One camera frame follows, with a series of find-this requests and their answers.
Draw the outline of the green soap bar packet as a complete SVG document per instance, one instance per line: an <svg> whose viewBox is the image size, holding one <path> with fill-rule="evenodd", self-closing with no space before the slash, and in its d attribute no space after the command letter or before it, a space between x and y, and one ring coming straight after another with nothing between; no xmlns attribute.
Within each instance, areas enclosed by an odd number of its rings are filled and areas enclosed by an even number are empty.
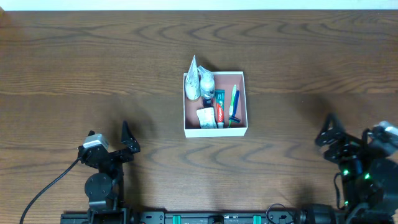
<svg viewBox="0 0 398 224"><path fill-rule="evenodd" d="M202 129L216 129L217 123L215 121L214 108L203 108L197 110L200 127Z"/></svg>

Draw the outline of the white cream tube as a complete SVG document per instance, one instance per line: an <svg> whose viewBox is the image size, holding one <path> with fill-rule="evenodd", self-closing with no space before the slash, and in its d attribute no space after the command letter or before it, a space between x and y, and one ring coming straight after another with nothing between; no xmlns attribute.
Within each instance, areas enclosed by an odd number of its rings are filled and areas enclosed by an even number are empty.
<svg viewBox="0 0 398 224"><path fill-rule="evenodd" d="M195 55L193 56L187 76L185 77L185 95L191 101L195 101L200 97L200 81Z"/></svg>

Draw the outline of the clear spray bottle blue liquid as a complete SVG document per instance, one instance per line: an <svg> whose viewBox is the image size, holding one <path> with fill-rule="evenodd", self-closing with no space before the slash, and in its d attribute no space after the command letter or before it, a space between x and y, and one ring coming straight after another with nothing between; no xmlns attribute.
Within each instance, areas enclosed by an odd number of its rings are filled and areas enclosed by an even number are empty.
<svg viewBox="0 0 398 224"><path fill-rule="evenodd" d="M204 108L213 106L213 98L215 97L215 80L211 71L202 66L198 67L198 72L201 76L200 91Z"/></svg>

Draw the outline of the blue disposable razor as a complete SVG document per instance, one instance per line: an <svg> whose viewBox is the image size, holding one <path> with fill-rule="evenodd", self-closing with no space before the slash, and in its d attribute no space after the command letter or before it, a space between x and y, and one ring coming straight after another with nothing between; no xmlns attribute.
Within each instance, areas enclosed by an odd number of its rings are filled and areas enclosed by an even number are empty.
<svg viewBox="0 0 398 224"><path fill-rule="evenodd" d="M235 99L234 99L234 113L233 113L233 117L229 118L230 126L231 126L231 123L239 123L240 122L240 119L235 117L235 115L237 113L237 108L238 108L239 94L240 94L240 91L236 90L236 95L235 95Z"/></svg>

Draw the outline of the green toothpaste tube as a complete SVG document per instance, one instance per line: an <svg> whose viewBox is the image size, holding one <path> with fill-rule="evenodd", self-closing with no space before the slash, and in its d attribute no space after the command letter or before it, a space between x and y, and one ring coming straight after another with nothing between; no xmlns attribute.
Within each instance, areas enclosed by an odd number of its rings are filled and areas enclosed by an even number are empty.
<svg viewBox="0 0 398 224"><path fill-rule="evenodd" d="M224 90L215 90L216 122L218 128L224 128Z"/></svg>

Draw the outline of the green white toothbrush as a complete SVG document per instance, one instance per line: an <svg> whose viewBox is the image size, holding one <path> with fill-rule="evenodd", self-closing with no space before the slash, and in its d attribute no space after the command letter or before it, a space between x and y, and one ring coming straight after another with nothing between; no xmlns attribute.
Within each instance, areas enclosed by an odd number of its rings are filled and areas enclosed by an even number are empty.
<svg viewBox="0 0 398 224"><path fill-rule="evenodd" d="M234 85L233 89L231 91L231 104L229 106L229 118L233 117L233 113L234 113L234 99L235 99L235 95L236 95L236 90L237 90L237 86Z"/></svg>

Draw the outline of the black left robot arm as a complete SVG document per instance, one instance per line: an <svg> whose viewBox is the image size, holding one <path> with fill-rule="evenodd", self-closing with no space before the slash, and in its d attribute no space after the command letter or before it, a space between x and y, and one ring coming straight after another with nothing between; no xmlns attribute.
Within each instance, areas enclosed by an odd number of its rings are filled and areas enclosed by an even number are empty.
<svg viewBox="0 0 398 224"><path fill-rule="evenodd" d="M80 162L98 171L85 184L92 211L115 210L123 201L123 164L133 161L134 154L141 151L126 121L122 125L121 143L125 148L109 152L109 142L104 135L90 131L78 148Z"/></svg>

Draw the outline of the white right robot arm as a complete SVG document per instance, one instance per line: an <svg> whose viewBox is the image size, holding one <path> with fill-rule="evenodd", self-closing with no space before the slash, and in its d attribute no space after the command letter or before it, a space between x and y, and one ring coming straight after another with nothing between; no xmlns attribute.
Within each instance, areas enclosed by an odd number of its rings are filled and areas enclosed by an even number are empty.
<svg viewBox="0 0 398 224"><path fill-rule="evenodd" d="M328 114L315 138L326 146L324 159L338 165L344 204L336 221L342 223L393 223L397 210L397 126L381 121L361 137L348 134L334 114Z"/></svg>

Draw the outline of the white cardboard box pink inside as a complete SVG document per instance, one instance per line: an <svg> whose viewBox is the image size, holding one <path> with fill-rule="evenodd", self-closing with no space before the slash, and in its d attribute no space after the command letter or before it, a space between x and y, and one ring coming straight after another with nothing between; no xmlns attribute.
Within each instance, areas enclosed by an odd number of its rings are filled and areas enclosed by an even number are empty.
<svg viewBox="0 0 398 224"><path fill-rule="evenodd" d="M212 137L235 137L244 136L248 129L248 111L246 106L246 92L243 72L213 72L215 76L216 89L225 91L226 104L224 106L224 128L202 129L197 117L197 110L203 106L201 99L189 100L183 90L183 130L186 138L212 138ZM231 104L231 92L233 86L237 86L239 100L235 117L240 119L239 123L231 123L228 127L229 106Z"/></svg>

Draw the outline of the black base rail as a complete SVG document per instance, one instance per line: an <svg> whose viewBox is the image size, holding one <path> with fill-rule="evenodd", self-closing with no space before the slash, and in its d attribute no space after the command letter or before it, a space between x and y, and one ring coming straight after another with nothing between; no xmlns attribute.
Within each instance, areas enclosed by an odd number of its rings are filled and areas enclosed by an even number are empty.
<svg viewBox="0 0 398 224"><path fill-rule="evenodd" d="M137 212L131 208L66 212L61 224L267 224L267 223L344 223L344 215L328 205L311 204L303 208L285 208L273 204L264 211L168 212L153 210Z"/></svg>

